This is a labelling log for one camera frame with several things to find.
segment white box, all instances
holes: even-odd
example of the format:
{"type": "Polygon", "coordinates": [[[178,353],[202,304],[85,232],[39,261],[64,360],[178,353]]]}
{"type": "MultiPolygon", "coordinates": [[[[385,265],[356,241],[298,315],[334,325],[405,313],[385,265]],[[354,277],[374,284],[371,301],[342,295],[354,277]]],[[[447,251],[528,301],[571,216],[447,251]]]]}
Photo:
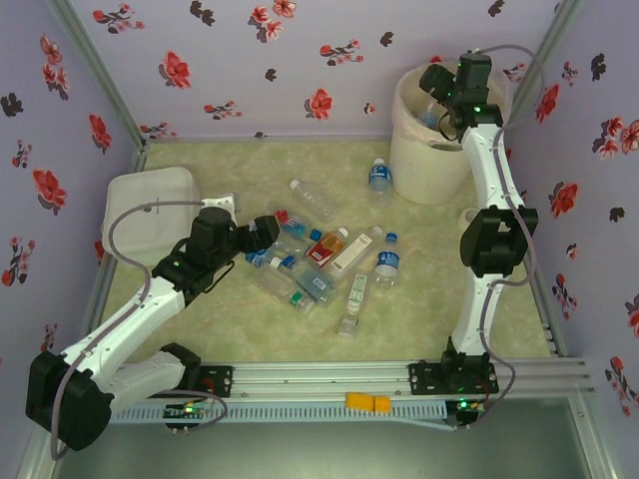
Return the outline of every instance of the white box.
{"type": "MultiPolygon", "coordinates": [[[[105,251],[113,254],[109,228],[126,210],[152,202],[199,200],[198,187],[185,168],[164,168],[115,178],[109,185],[102,225],[105,251]]],[[[178,240],[191,233],[191,223],[200,208],[165,206],[135,212],[116,226],[115,246],[125,256],[146,266],[155,266],[178,240]]]]}

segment red flower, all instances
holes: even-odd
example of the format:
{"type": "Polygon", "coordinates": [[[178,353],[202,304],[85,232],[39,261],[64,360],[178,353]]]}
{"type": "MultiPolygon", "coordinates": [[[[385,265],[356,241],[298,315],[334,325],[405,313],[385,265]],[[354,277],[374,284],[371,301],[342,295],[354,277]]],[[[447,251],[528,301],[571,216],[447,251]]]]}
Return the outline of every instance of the red flower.
{"type": "Polygon", "coordinates": [[[537,107],[537,121],[541,124],[548,115],[552,113],[552,111],[557,106],[557,94],[559,93],[559,85],[554,84],[549,89],[546,89],[546,93],[544,93],[543,98],[541,99],[541,103],[537,107]]]}
{"type": "Polygon", "coordinates": [[[619,147],[614,142],[614,140],[608,140],[603,147],[599,149],[599,158],[602,160],[612,159],[615,156],[615,153],[619,151],[619,147]]]}
{"type": "Polygon", "coordinates": [[[619,140],[621,141],[621,151],[626,155],[639,148],[639,120],[635,120],[628,128],[624,128],[619,140]]]}
{"type": "Polygon", "coordinates": [[[267,7],[254,8],[251,16],[258,23],[265,23],[269,20],[269,12],[267,11],[267,7]]]}
{"type": "Polygon", "coordinates": [[[574,183],[561,187],[550,202],[550,210],[554,218],[558,218],[562,213],[568,213],[574,208],[578,191],[579,187],[574,183]]]}
{"type": "Polygon", "coordinates": [[[614,367],[618,371],[623,370],[623,362],[617,356],[612,356],[610,358],[610,364],[612,364],[612,367],[614,367]]]}
{"type": "Polygon", "coordinates": [[[62,61],[62,54],[60,53],[58,45],[49,40],[49,37],[44,33],[42,37],[40,37],[40,48],[42,48],[42,51],[47,56],[47,61],[51,65],[56,65],[62,61]]]}
{"type": "Polygon", "coordinates": [[[289,0],[276,0],[273,11],[279,17],[293,18],[297,5],[289,0]]]}
{"type": "Polygon", "coordinates": [[[102,246],[101,241],[96,241],[93,243],[93,247],[96,249],[96,256],[98,257],[98,263],[102,262],[104,258],[104,247],[102,246]]]}
{"type": "Polygon", "coordinates": [[[608,121],[608,135],[611,137],[616,137],[617,133],[623,128],[623,123],[621,123],[621,117],[611,118],[608,121]]]}
{"type": "Polygon", "coordinates": [[[635,330],[635,337],[639,337],[639,310],[632,311],[628,319],[628,325],[635,330]]]}
{"type": "Polygon", "coordinates": [[[104,14],[104,12],[102,10],[96,10],[96,11],[93,12],[93,19],[96,22],[104,20],[105,18],[107,18],[107,16],[104,14]]]}
{"type": "Polygon", "coordinates": [[[332,108],[332,98],[324,88],[319,88],[311,97],[311,110],[318,120],[328,118],[328,110],[332,108]]]}
{"type": "Polygon", "coordinates": [[[55,83],[56,82],[56,71],[51,68],[51,65],[45,63],[42,67],[42,73],[44,73],[44,81],[47,83],[55,83]]]}
{"type": "Polygon", "coordinates": [[[60,188],[60,184],[55,175],[50,171],[34,170],[33,180],[36,182],[38,193],[45,202],[51,203],[58,208],[62,208],[67,199],[67,192],[60,188]]]}
{"type": "Polygon", "coordinates": [[[111,135],[107,133],[107,126],[102,121],[102,117],[92,113],[89,115],[89,122],[96,141],[104,148],[109,148],[111,146],[111,135]]]}
{"type": "Polygon", "coordinates": [[[282,22],[269,22],[267,23],[267,38],[277,40],[283,30],[282,22]]]}
{"type": "Polygon", "coordinates": [[[173,80],[173,84],[176,87],[191,88],[188,78],[191,72],[189,71],[189,64],[187,62],[183,62],[174,52],[169,52],[164,60],[164,67],[167,75],[173,80]]]}
{"type": "Polygon", "coordinates": [[[62,88],[65,92],[69,91],[69,76],[64,68],[60,67],[60,71],[58,72],[58,84],[60,88],[62,88]]]}

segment white bucket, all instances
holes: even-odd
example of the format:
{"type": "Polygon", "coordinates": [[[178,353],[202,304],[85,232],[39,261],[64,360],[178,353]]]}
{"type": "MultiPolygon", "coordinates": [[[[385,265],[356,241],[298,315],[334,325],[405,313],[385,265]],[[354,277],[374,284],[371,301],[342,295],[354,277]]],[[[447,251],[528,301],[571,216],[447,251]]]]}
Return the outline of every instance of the white bucket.
{"type": "MultiPolygon", "coordinates": [[[[404,198],[421,205],[451,200],[470,173],[470,162],[459,142],[446,140],[439,131],[427,128],[417,119],[418,112],[435,103],[430,95],[419,89],[419,79],[430,65],[422,65],[401,77],[392,105],[392,184],[404,198]]],[[[456,72],[456,63],[439,65],[456,72]]],[[[488,103],[497,104],[504,123],[507,122],[512,92],[510,82],[501,70],[493,67],[488,88],[488,103]]],[[[440,117],[445,109],[435,103],[432,112],[440,117]]],[[[441,125],[449,138],[454,137],[447,121],[441,125]]]]}

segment white bottle cap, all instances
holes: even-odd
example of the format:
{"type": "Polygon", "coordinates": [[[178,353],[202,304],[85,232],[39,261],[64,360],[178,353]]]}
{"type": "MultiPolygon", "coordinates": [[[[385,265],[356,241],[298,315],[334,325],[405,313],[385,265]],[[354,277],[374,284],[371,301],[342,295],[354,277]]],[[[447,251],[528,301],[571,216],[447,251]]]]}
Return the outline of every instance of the white bottle cap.
{"type": "Polygon", "coordinates": [[[275,256],[273,259],[271,259],[269,266],[277,269],[278,267],[280,267],[280,264],[282,264],[282,260],[275,256]]]}

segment floral wallpaper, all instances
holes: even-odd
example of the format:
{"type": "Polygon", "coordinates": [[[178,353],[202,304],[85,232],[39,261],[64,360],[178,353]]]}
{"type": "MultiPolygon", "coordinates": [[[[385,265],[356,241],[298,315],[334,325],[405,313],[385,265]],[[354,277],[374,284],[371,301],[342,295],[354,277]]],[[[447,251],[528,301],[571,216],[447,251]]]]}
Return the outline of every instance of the floral wallpaper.
{"type": "MultiPolygon", "coordinates": [[[[70,3],[140,134],[156,141],[387,136],[394,87],[405,71],[431,57],[504,42],[534,50],[557,6],[557,0],[70,3]]],[[[520,52],[493,58],[516,87],[529,59],[520,52]]],[[[569,65],[566,75],[577,78],[577,70],[569,65]]]]}
{"type": "Polygon", "coordinates": [[[536,121],[506,138],[539,211],[534,239],[562,336],[590,367],[626,477],[639,468],[639,97],[636,49],[616,38],[637,22],[632,0],[586,2],[546,66],[536,121]]]}
{"type": "MultiPolygon", "coordinates": [[[[105,18],[118,29],[125,13],[105,18]]],[[[9,478],[34,427],[22,412],[29,365],[79,337],[104,254],[107,187],[134,146],[42,2],[12,5],[0,37],[0,63],[11,66],[0,71],[0,475],[9,478]]]]}

